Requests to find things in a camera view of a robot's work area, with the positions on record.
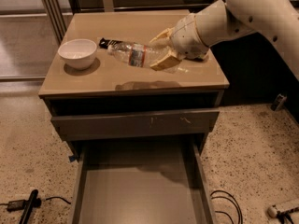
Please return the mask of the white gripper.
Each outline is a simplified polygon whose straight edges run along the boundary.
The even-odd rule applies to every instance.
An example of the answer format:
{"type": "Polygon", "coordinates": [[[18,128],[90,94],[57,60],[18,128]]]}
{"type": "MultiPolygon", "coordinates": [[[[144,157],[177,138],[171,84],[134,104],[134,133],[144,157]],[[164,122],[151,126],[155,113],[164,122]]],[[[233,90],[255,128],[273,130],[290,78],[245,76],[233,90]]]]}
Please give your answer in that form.
{"type": "Polygon", "coordinates": [[[209,47],[201,40],[195,21],[195,14],[190,13],[185,18],[178,21],[173,28],[166,28],[149,42],[151,45],[169,45],[171,40],[172,47],[167,53],[159,58],[149,67],[155,71],[162,71],[175,67],[184,58],[197,59],[205,57],[209,47]]]}

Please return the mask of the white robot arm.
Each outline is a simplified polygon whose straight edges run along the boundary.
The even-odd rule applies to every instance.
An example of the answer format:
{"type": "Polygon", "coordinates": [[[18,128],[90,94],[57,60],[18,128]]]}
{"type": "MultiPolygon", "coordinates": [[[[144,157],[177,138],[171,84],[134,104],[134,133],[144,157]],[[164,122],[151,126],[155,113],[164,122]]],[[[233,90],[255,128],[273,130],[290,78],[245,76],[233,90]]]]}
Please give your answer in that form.
{"type": "Polygon", "coordinates": [[[258,33],[299,79],[299,13],[290,0],[217,0],[163,30],[150,43],[194,59],[222,42],[258,33]]]}

